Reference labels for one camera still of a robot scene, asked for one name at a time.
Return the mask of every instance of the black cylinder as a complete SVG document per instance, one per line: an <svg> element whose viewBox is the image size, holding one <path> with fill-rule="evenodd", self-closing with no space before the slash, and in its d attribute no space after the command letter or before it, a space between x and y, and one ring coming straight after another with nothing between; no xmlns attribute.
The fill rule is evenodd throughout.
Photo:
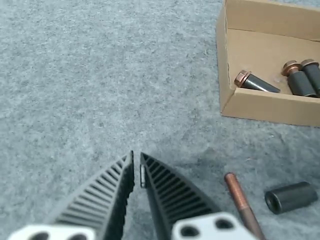
<svg viewBox="0 0 320 240"><path fill-rule="evenodd" d="M245 89L260 90L270 93L280 92L280 89L276 88L275 86L272 86L271 84L267 83L266 81L263 81L262 79L258 78L253 74L250 74L247 77L247 79L244 81L241 87Z"/></svg>
<svg viewBox="0 0 320 240"><path fill-rule="evenodd" d="M292 73L287 78L293 95L316 98L317 94L303 71Z"/></svg>
<svg viewBox="0 0 320 240"><path fill-rule="evenodd" d="M274 214L282 214L318 200L315 189L306 181L267 191L265 202Z"/></svg>
<svg viewBox="0 0 320 240"><path fill-rule="evenodd" d="M313 86L318 98L320 98L320 69L319 64L313 62L302 68L302 71L308 77L311 85Z"/></svg>

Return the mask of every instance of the flanged hex nut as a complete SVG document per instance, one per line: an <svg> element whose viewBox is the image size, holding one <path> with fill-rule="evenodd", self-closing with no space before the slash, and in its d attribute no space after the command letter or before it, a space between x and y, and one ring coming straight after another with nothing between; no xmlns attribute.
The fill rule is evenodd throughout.
<svg viewBox="0 0 320 240"><path fill-rule="evenodd" d="M317 66L319 67L319 63L318 63L317 61L311 59L311 58L310 58L310 59L303 60L303 61L301 62L302 68L304 68L304 67L306 67L306 66L308 66L308 65L311 65L311 64L317 65Z"/></svg>
<svg viewBox="0 0 320 240"><path fill-rule="evenodd" d="M287 61L282 68L281 74L289 77L291 74L301 71L302 65L296 60Z"/></svg>
<svg viewBox="0 0 320 240"><path fill-rule="evenodd" d="M244 84L244 82L247 80L250 74L250 71L241 70L241 72L239 72L239 74L236 76L234 84L237 87L241 88L241 86Z"/></svg>

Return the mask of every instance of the copper pin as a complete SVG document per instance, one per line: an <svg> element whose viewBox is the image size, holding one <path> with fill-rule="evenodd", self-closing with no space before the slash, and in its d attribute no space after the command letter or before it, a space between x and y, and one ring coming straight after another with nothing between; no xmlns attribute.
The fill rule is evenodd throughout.
<svg viewBox="0 0 320 240"><path fill-rule="evenodd" d="M247 201L247 198L237 180L236 175L232 172L229 172L224 176L224 180L229 188L234 204L241 216L245 227L258 239L266 240L265 235L260 228L256 216Z"/></svg>

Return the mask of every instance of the mounting hole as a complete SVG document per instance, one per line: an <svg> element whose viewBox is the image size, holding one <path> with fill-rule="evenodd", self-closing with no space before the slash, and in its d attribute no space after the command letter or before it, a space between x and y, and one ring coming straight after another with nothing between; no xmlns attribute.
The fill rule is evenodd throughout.
<svg viewBox="0 0 320 240"><path fill-rule="evenodd" d="M49 239L49 234L45 231L36 233L33 235L29 240L48 240Z"/></svg>
<svg viewBox="0 0 320 240"><path fill-rule="evenodd" d="M274 194L267 193L265 195L265 202L271 212L273 212L274 214L281 213L280 203L278 201L278 198Z"/></svg>
<svg viewBox="0 0 320 240"><path fill-rule="evenodd" d="M215 221L215 226L218 229L232 229L234 227L232 222L230 222L229 220L226 220L226 219L218 219L218 220L216 220Z"/></svg>
<svg viewBox="0 0 320 240"><path fill-rule="evenodd" d="M180 232L183 237L195 237L199 235L199 231L194 226L183 226Z"/></svg>
<svg viewBox="0 0 320 240"><path fill-rule="evenodd" d="M68 240L87 240L87 236L83 234L77 234L77 235L73 235Z"/></svg>

